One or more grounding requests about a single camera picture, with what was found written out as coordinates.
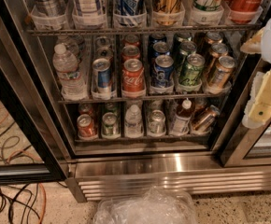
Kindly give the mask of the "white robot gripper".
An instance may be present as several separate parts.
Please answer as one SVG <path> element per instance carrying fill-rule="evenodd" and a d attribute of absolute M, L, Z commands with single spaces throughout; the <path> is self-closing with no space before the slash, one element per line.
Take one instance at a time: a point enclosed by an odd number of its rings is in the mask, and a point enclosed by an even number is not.
<path fill-rule="evenodd" d="M 246 54 L 260 54 L 271 63 L 271 18 L 266 26 L 247 40 L 240 50 Z M 249 129 L 264 126 L 271 119 L 271 69 L 257 72 L 252 81 L 250 99 L 248 100 L 242 124 Z"/>

